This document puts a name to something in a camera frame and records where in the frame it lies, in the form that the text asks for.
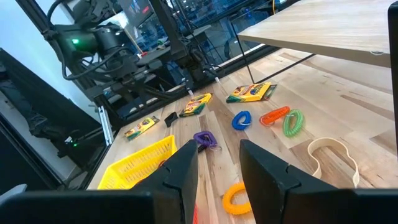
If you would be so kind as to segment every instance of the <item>black panel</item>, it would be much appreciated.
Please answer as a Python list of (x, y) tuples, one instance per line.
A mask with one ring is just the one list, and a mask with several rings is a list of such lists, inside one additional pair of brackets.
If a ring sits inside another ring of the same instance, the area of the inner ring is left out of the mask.
[(388, 10), (388, 24), (390, 35), (392, 94), (394, 97), (394, 114), (396, 130), (398, 130), (398, 1)]
[(0, 195), (19, 184), (53, 190), (60, 179), (0, 114)]
[(68, 131), (81, 132), (81, 134), (100, 127), (100, 124), (91, 116), (3, 49), (0, 49), (0, 61), (6, 67), (10, 80), (31, 103), (34, 110), (50, 120), (52, 124), (64, 127)]

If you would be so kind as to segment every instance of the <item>yellow plastic basket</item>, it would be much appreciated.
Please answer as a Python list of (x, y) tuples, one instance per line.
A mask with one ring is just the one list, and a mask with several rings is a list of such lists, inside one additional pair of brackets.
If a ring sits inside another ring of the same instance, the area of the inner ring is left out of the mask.
[(130, 189), (177, 151), (174, 135), (141, 149), (106, 168), (99, 190)]

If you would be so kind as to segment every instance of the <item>wooden table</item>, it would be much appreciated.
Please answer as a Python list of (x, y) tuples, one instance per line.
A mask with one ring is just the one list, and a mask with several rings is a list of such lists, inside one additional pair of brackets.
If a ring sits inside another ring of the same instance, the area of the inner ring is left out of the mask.
[(390, 67), (387, 11), (396, 0), (301, 0), (241, 40)]
[[(255, 80), (276, 72), (309, 53), (282, 49), (250, 65)], [(221, 79), (223, 88), (231, 93), (238, 85), (251, 83), (248, 70), (242, 68)], [(213, 97), (198, 116), (179, 118), (170, 128), (163, 119), (173, 111), (180, 111), (189, 97), (175, 101), (152, 114), (162, 121), (142, 136), (127, 141), (124, 133), (135, 121), (123, 127), (105, 156), (89, 189), (96, 189), (107, 166), (162, 138), (174, 134), (177, 147), (193, 135), (209, 130), (217, 138), (219, 151), (205, 151), (198, 156), (197, 205), (199, 223), (255, 223), (252, 213), (230, 215), (222, 207), (221, 199), (234, 183), (242, 181), (239, 164), (239, 141), (249, 139), (283, 160), (311, 174), (315, 170), (307, 155), (307, 146), (320, 137), (336, 138), (347, 145), (350, 155), (359, 166), (361, 188), (398, 187), (398, 162), (392, 103), (391, 71), (389, 68), (364, 65), (347, 60), (316, 55), (290, 70), (270, 79), (278, 87), (270, 101), (225, 103), (226, 94), (218, 84), (195, 92), (213, 93)], [(292, 139), (283, 135), (282, 121), (270, 128), (258, 119), (264, 113), (289, 105), (300, 109), (305, 126)], [(245, 131), (234, 130), (232, 118), (248, 110), (253, 123)], [(322, 180), (336, 187), (352, 187), (353, 169), (344, 152), (324, 148), (314, 153), (320, 160)], [(234, 202), (247, 201), (238, 195)]]

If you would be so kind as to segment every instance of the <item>metal rod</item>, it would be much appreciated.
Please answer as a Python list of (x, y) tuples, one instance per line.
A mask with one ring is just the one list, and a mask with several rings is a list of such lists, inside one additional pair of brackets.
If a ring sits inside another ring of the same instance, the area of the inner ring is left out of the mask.
[(253, 75), (251, 74), (250, 67), (249, 67), (249, 63), (248, 63), (248, 60), (246, 59), (246, 56), (245, 56), (245, 54), (244, 54), (244, 51), (243, 51), (243, 48), (242, 48), (242, 45), (241, 45), (241, 41), (239, 40), (238, 34), (236, 33), (234, 24), (232, 23), (232, 21), (231, 21), (230, 23), (231, 23), (231, 26), (232, 26), (232, 30), (234, 30), (234, 34), (235, 34), (236, 40), (238, 41), (239, 48), (240, 48), (241, 51), (242, 51), (242, 57), (243, 57), (244, 61), (246, 62), (246, 67), (247, 67), (248, 70), (249, 70), (250, 79), (251, 79), (252, 83), (254, 84)]
[(297, 62), (295, 62), (295, 63), (293, 63), (291, 65), (289, 65), (288, 67), (285, 67), (285, 68), (279, 70), (278, 72), (275, 72), (272, 75), (269, 75), (268, 77), (263, 78), (262, 80), (256, 82), (256, 84), (262, 83), (262, 82), (264, 82), (264, 81), (266, 81), (266, 80), (268, 80), (268, 79), (270, 79), (270, 78), (272, 78), (272, 77), (274, 77), (274, 76), (276, 76), (276, 75), (278, 75), (278, 74), (280, 74), (280, 73), (282, 73), (282, 72), (284, 72), (284, 71), (286, 71), (286, 70), (288, 70), (288, 69), (290, 69), (290, 68), (292, 68), (292, 67), (294, 67), (294, 66), (296, 66), (296, 65), (298, 65), (298, 64), (300, 64), (300, 63), (302, 63), (302, 62), (304, 62), (304, 61), (306, 61), (306, 60), (308, 60), (310, 58), (312, 58), (312, 57), (314, 57), (314, 56), (316, 56), (316, 54), (311, 54), (308, 57), (305, 57), (305, 58), (303, 58), (303, 59), (301, 59), (301, 60), (299, 60), (299, 61), (297, 61)]

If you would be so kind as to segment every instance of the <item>metal frame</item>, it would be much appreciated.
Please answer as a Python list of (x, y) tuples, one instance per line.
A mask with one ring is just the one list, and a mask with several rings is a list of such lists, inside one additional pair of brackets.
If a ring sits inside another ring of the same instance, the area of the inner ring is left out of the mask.
[(394, 101), (394, 118), (396, 127), (396, 147), (398, 146), (398, 1), (393, 3), (388, 10), (392, 100)]

